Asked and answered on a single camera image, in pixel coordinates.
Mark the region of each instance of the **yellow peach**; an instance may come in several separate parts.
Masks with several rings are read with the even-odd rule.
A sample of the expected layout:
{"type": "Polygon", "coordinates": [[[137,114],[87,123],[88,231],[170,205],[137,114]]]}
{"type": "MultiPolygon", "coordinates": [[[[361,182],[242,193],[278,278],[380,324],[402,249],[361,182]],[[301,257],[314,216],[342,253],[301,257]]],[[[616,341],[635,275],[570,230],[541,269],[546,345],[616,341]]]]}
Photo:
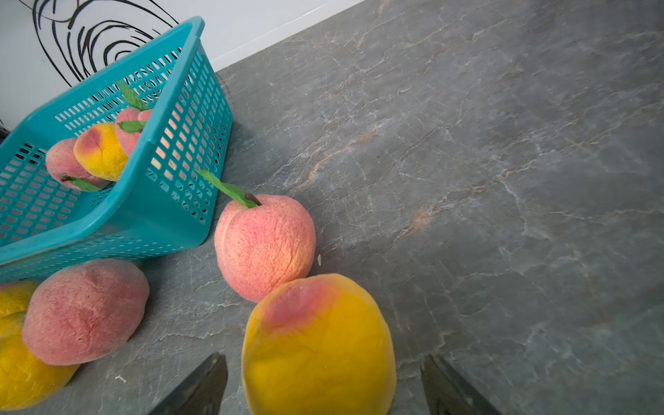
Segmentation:
{"type": "Polygon", "coordinates": [[[81,134],[74,156],[91,175],[110,181],[118,181],[128,160],[112,122],[93,125],[81,134]]]}
{"type": "Polygon", "coordinates": [[[21,330],[36,282],[0,284],[0,411],[38,404],[60,390],[78,365],[48,366],[28,351],[21,330]]]}
{"type": "Polygon", "coordinates": [[[253,415],[385,415],[396,387],[389,328],[344,276],[287,282],[249,317],[242,384],[253,415]]]}

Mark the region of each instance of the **black swirl pattern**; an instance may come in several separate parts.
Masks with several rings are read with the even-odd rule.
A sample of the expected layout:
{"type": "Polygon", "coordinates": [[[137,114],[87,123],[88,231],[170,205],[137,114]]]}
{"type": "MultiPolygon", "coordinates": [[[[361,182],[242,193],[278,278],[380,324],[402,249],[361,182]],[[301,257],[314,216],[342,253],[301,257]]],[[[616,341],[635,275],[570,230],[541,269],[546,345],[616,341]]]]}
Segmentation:
{"type": "Polygon", "coordinates": [[[39,43],[72,86],[178,22],[154,0],[35,0],[39,43]]]}

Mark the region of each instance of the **artificial peach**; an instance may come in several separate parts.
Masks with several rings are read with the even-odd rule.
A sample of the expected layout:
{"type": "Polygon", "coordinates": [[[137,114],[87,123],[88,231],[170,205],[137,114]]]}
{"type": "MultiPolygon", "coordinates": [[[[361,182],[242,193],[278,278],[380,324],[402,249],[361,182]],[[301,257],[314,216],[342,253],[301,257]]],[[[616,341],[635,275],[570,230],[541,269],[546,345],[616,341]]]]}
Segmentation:
{"type": "Polygon", "coordinates": [[[100,179],[88,173],[74,156],[76,138],[68,138],[55,143],[46,153],[46,170],[48,174],[70,189],[87,191],[74,185],[71,179],[81,179],[100,189],[108,186],[108,180],[100,179]]]}
{"type": "Polygon", "coordinates": [[[23,342],[49,365],[93,361],[129,339],[148,295],[143,272],[131,262],[92,260],[65,268],[35,291],[23,342]]]}
{"type": "Polygon", "coordinates": [[[136,147],[136,143],[138,143],[141,133],[128,133],[123,131],[122,128],[120,128],[120,123],[124,121],[138,121],[138,115],[140,113],[141,111],[136,108],[126,108],[122,110],[118,115],[118,118],[116,118],[116,124],[114,125],[116,136],[118,137],[122,151],[125,152],[127,157],[133,153],[133,149],[136,147]]]}
{"type": "Polygon", "coordinates": [[[138,120],[139,121],[147,121],[147,120],[150,119],[151,115],[152,115],[152,110],[141,111],[141,113],[138,114],[138,120]]]}
{"type": "Polygon", "coordinates": [[[74,145],[74,156],[91,175],[110,181],[118,181],[127,163],[112,122],[93,125],[81,134],[74,145]]]}
{"type": "Polygon", "coordinates": [[[60,390],[78,365],[50,366],[21,341],[25,312],[0,317],[0,411],[29,408],[60,390]]]}
{"type": "Polygon", "coordinates": [[[34,281],[0,284],[0,317],[27,310],[38,285],[34,281]]]}
{"type": "Polygon", "coordinates": [[[242,297],[258,302],[284,282],[311,270],[316,247],[313,219],[296,200],[258,195],[261,206],[226,205],[214,232],[224,278],[242,297]]]}
{"type": "Polygon", "coordinates": [[[385,415],[396,387],[389,328],[344,276],[288,282],[249,317],[242,384],[253,415],[385,415]]]}

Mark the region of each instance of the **teal plastic basket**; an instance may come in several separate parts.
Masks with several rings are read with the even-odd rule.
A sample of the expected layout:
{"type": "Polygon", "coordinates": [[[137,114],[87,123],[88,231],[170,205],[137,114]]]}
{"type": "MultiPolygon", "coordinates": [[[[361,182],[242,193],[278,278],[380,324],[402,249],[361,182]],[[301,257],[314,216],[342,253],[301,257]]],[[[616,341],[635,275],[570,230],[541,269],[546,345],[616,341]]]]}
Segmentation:
{"type": "Polygon", "coordinates": [[[0,145],[0,282],[46,278],[96,258],[140,260],[198,246],[221,177],[232,114],[190,19],[69,89],[0,145]],[[120,180],[78,192],[46,172],[56,142],[112,122],[127,107],[116,82],[153,108],[120,180]]]}

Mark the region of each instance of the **countertop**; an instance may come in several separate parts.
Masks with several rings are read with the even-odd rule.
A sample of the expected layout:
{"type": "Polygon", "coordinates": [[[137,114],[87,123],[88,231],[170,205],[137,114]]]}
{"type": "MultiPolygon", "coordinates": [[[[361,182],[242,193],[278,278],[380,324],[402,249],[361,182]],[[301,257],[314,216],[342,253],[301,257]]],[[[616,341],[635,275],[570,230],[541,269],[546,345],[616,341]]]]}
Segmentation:
{"type": "MultiPolygon", "coordinates": [[[[661,413],[663,29],[656,0],[366,0],[218,73],[223,180],[301,202],[311,274],[376,299],[392,415],[428,413],[428,353],[505,414],[661,413]]],[[[129,343],[18,413],[145,414],[221,351],[248,414],[212,240],[142,268],[129,343]]]]}

